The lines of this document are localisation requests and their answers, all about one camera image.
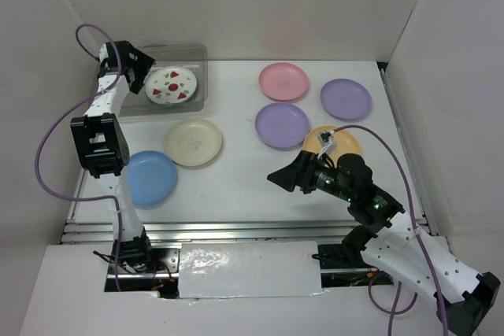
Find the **white watermelon pattern plate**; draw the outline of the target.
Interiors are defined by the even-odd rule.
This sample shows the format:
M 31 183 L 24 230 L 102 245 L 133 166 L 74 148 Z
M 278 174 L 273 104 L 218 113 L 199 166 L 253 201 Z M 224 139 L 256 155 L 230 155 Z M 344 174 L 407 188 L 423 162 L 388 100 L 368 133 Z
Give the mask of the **white watermelon pattern plate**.
M 198 89 L 196 75 L 179 66 L 160 68 L 145 81 L 146 96 L 159 105 L 178 105 L 188 102 Z

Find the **purple plate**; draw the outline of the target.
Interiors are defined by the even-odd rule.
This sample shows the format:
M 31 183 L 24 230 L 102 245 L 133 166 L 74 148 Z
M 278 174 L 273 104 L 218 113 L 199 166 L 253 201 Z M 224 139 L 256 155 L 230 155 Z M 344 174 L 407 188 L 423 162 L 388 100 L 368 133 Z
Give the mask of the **purple plate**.
M 279 102 L 264 106 L 254 126 L 263 143 L 282 150 L 298 146 L 310 132 L 308 116 L 298 106 Z
M 352 79 L 332 79 L 320 91 L 323 109 L 331 116 L 345 121 L 361 120 L 372 111 L 369 91 Z

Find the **orange plate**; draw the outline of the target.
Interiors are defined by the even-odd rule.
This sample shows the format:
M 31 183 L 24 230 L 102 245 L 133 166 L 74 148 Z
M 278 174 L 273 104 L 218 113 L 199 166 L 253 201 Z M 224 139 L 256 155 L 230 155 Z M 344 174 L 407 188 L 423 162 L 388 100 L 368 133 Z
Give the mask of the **orange plate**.
M 336 129 L 336 126 L 334 125 L 324 125 L 314 128 L 306 136 L 302 145 L 302 149 L 312 153 L 319 153 L 322 149 L 322 146 L 317 139 L 317 135 L 322 131 L 332 131 L 334 129 Z M 348 131 L 337 132 L 334 135 L 334 140 L 336 142 L 336 148 L 329 154 L 330 158 L 334 161 L 336 161 L 340 156 L 346 153 L 362 155 L 362 149 L 357 139 Z

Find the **cream plate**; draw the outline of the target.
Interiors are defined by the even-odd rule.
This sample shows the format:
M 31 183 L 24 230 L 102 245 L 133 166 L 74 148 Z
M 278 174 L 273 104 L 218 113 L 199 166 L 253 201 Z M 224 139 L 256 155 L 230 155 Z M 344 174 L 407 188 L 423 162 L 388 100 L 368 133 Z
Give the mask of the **cream plate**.
M 204 119 L 181 121 L 165 136 L 165 153 L 184 167 L 198 167 L 209 163 L 220 152 L 223 144 L 221 130 Z

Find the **pink plate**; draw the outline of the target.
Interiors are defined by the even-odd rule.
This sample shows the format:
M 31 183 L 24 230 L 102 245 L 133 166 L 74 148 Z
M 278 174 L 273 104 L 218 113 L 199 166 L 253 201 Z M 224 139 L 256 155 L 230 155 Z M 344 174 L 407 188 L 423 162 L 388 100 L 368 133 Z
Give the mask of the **pink plate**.
M 297 65 L 277 62 L 262 69 L 258 77 L 261 91 L 277 101 L 293 101 L 309 89 L 307 74 Z

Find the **blue plate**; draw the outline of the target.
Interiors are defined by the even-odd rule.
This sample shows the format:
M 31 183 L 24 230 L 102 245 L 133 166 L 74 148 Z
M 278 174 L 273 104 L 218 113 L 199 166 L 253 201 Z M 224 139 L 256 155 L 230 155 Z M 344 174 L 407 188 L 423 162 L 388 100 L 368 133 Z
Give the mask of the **blue plate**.
M 133 205 L 152 208 L 162 203 L 174 190 L 177 170 L 173 161 L 155 150 L 134 153 L 127 166 L 127 179 Z

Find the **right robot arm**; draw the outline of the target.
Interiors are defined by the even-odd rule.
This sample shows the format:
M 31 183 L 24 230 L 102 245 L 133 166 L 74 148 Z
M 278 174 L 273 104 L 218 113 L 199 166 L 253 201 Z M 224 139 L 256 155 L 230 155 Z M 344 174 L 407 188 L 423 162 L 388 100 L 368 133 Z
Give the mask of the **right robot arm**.
M 303 150 L 267 179 L 288 192 L 321 190 L 346 201 L 358 225 L 342 241 L 344 260 L 378 268 L 408 286 L 435 308 L 451 333 L 473 334 L 493 307 L 498 278 L 464 264 L 413 222 L 397 200 L 374 184 L 361 156 L 343 154 L 330 164 Z

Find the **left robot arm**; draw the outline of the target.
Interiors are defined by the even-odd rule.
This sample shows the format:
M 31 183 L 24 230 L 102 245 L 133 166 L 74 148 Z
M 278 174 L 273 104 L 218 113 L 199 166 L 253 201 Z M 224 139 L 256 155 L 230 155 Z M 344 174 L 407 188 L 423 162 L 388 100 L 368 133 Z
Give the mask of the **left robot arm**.
M 112 198 L 111 261 L 138 271 L 149 271 L 155 252 L 136 214 L 128 187 L 128 143 L 118 116 L 129 94 L 138 94 L 155 60 L 128 41 L 105 43 L 99 53 L 98 89 L 88 110 L 71 120 L 80 164 Z

